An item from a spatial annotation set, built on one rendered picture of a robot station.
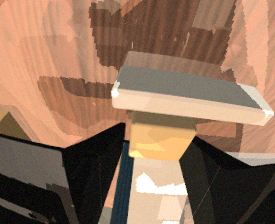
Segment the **small yellow block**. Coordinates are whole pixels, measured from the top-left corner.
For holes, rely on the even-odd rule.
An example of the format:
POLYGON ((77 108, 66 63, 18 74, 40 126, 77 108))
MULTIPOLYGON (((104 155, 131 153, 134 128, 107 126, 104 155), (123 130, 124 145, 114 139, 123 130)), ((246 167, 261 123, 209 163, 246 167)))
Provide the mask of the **small yellow block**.
POLYGON ((24 129, 19 127, 19 123, 13 119, 9 111, 0 111, 0 133, 5 136, 19 137, 21 140, 32 141, 27 136, 27 133, 24 132, 24 129))

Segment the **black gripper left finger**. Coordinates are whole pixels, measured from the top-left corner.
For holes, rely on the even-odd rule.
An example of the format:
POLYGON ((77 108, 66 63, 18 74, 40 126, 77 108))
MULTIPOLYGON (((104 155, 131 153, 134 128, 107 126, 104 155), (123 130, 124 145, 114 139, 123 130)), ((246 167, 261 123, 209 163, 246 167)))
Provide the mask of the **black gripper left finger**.
POLYGON ((0 175, 59 194, 69 224, 98 224, 125 135, 120 123, 61 148, 0 133, 0 175))

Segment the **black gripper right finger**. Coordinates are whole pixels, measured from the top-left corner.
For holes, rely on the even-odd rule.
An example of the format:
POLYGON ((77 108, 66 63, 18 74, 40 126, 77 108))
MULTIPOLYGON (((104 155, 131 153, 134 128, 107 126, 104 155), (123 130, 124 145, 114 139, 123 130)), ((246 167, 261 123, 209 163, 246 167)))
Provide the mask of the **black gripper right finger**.
POLYGON ((275 164, 247 165, 194 136, 180 159, 194 224, 243 224, 275 189, 275 164))

